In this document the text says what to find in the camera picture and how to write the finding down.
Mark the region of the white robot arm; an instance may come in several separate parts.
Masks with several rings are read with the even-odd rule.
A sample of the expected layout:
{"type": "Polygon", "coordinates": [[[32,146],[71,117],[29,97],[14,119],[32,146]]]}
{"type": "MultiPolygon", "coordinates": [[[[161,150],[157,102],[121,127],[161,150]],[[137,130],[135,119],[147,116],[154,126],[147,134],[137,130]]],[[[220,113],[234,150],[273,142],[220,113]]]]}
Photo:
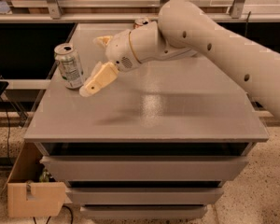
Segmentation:
{"type": "Polygon", "coordinates": [[[79,89],[84,97],[108,86],[120,72],[150,61],[176,60],[194,50],[280,121],[280,53],[223,28],[191,2],[169,1],[156,21],[97,37],[95,43],[105,48],[107,62],[94,66],[79,89]]]}

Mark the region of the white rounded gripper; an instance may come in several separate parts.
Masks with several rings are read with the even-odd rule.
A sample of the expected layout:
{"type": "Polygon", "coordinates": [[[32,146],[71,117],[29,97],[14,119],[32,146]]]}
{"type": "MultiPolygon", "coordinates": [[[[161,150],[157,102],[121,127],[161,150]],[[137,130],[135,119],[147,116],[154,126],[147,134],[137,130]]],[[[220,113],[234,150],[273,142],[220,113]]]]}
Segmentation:
{"type": "Polygon", "coordinates": [[[86,79],[79,94],[82,97],[90,97],[108,86],[118,78],[120,72],[130,72],[140,66],[133,54],[130,43],[131,30],[125,30],[114,36],[104,35],[93,39],[93,43],[105,49],[108,63],[98,62],[86,79]]]}

